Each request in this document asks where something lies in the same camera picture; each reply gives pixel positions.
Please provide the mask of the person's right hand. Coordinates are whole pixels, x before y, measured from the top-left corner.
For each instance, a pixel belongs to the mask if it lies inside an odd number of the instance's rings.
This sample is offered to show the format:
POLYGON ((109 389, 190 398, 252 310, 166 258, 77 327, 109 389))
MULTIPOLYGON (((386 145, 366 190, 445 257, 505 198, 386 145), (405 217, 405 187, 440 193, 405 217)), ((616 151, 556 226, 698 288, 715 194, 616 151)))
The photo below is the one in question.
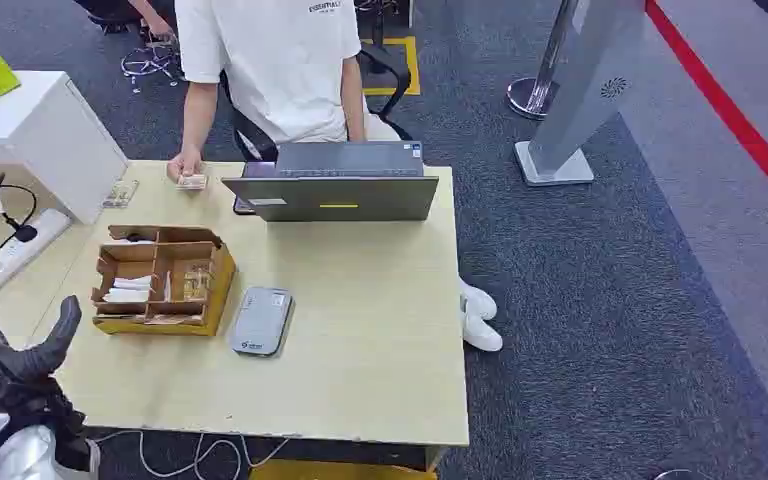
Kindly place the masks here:
POLYGON ((194 147, 183 147, 181 151, 166 163, 166 175, 175 184, 181 178, 202 173, 202 154, 194 147))

